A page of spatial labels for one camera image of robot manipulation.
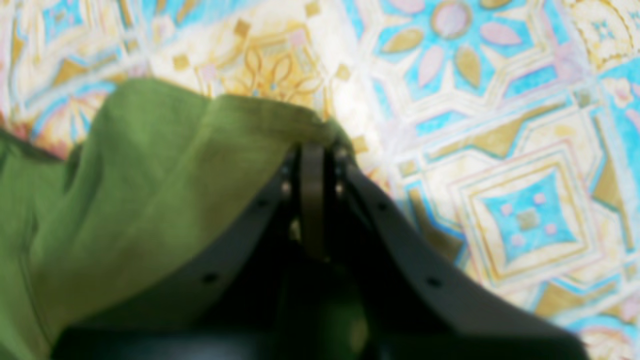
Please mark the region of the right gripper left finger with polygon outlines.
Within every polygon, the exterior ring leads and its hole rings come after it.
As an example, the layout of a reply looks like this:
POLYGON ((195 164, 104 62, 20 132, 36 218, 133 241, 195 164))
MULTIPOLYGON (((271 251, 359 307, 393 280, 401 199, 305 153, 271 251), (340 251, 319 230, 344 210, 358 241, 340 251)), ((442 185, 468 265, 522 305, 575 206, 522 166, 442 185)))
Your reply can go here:
POLYGON ((326 256, 326 150, 298 145, 222 235, 163 281, 67 328, 54 360, 286 360, 295 280, 326 256))

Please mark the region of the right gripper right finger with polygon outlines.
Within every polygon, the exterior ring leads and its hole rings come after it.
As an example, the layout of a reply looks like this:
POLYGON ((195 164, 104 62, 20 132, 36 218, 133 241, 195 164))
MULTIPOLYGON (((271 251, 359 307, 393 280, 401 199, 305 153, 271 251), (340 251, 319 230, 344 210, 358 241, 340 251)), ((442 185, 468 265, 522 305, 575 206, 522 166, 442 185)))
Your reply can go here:
POLYGON ((409 224, 343 148, 326 151, 331 257, 358 287, 366 360, 586 360, 573 333, 471 280, 409 224))

